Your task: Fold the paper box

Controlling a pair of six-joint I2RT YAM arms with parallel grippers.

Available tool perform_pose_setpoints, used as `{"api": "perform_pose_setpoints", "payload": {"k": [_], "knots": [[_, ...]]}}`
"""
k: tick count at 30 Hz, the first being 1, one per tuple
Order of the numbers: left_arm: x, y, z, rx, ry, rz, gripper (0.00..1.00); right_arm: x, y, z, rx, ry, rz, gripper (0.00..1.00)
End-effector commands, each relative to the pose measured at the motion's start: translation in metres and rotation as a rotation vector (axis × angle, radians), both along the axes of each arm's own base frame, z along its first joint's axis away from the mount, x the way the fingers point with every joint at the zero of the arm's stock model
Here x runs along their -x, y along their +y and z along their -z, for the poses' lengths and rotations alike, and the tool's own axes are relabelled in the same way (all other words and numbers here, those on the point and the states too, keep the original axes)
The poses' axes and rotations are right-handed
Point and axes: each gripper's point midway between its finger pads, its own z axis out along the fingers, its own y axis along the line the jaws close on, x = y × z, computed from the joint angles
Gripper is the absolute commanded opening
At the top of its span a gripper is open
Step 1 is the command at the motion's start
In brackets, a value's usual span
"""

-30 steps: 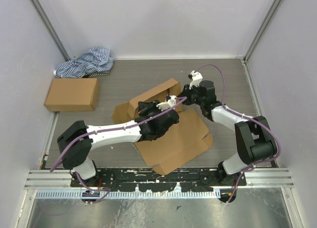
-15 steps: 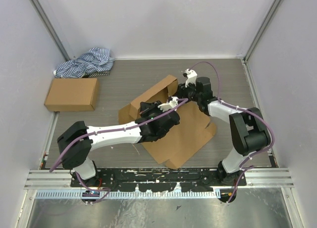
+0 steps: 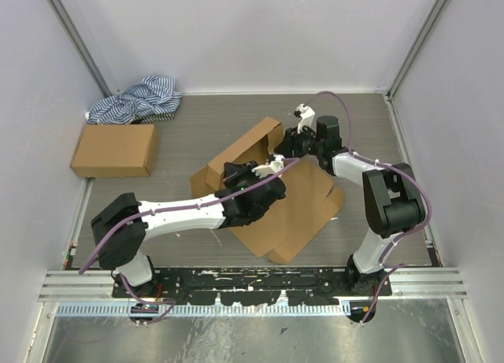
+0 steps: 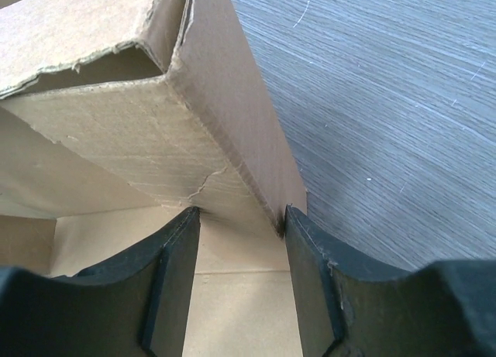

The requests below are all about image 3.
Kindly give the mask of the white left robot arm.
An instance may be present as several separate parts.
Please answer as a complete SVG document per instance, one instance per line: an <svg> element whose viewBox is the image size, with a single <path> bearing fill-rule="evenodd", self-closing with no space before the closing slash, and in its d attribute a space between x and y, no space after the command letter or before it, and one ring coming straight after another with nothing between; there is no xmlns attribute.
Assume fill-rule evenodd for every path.
<svg viewBox="0 0 504 363"><path fill-rule="evenodd" d="M151 259L140 250L144 242L169 233L238 228L260 220L286 195L283 171L283 158L274 155L264 165L225 163L223 189L200 198L146 202L132 192L122 194L92 220L95 249L82 269L98 263L118 273L118 285L150 297L159 280Z"/></svg>

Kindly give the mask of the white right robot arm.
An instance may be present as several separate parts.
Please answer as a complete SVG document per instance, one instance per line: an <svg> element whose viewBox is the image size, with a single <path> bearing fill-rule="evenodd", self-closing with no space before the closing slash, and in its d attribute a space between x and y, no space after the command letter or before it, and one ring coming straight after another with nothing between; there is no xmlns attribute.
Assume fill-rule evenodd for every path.
<svg viewBox="0 0 504 363"><path fill-rule="evenodd" d="M344 283L352 294L367 294L384 278L386 260L399 240L427 221L429 208L424 193L408 164L381 163L345 147L337 117L316 118L300 111L294 115L298 125L285 131L275 152L286 158L312 155L325 172L363 190L369 228L347 261Z"/></svg>

